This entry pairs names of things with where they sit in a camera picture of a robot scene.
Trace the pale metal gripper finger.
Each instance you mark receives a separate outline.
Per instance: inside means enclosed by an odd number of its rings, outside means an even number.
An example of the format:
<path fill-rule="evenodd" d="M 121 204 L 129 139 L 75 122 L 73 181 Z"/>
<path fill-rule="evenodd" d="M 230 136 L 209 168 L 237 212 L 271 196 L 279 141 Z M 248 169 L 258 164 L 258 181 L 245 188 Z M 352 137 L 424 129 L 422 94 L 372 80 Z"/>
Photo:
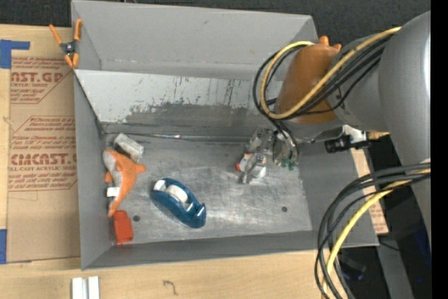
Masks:
<path fill-rule="evenodd" d="M 267 158 L 264 154 L 256 154 L 255 162 L 251 170 L 251 175 L 254 178 L 261 179 L 266 175 Z"/>
<path fill-rule="evenodd" d="M 254 167 L 253 163 L 239 164 L 239 171 L 241 172 L 239 182 L 242 184 L 249 184 L 251 182 L 251 171 Z"/>

